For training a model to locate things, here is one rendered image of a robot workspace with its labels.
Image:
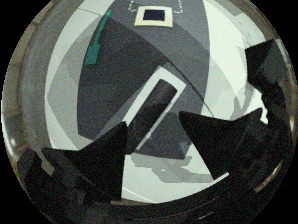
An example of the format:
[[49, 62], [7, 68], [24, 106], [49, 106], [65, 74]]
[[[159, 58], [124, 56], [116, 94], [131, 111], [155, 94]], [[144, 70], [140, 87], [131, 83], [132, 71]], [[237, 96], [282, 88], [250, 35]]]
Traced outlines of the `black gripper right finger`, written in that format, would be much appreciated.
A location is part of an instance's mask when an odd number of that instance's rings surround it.
[[262, 119], [263, 108], [255, 108], [241, 119], [225, 120], [200, 115], [194, 112], [178, 112], [178, 120], [194, 148], [204, 160], [213, 180], [225, 175], [227, 164], [230, 163], [239, 144], [242, 143], [247, 129]]

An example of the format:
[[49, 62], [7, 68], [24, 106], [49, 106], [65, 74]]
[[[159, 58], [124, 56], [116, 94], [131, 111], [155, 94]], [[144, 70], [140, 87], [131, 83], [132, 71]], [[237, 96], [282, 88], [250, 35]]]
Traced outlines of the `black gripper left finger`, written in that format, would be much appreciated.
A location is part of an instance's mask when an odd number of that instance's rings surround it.
[[121, 121], [81, 151], [80, 149], [63, 151], [45, 147], [41, 148], [41, 151], [53, 168], [76, 173], [93, 188], [112, 198], [112, 201], [121, 201], [126, 141], [128, 141], [128, 124], [126, 121]]

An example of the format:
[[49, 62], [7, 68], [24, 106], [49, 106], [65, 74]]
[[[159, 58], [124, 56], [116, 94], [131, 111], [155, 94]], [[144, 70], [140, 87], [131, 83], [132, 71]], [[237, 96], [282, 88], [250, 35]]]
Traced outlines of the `cream tile with dark square mark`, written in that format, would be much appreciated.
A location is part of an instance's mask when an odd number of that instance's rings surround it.
[[138, 8], [134, 27], [166, 27], [173, 28], [172, 8], [169, 7], [140, 7]]

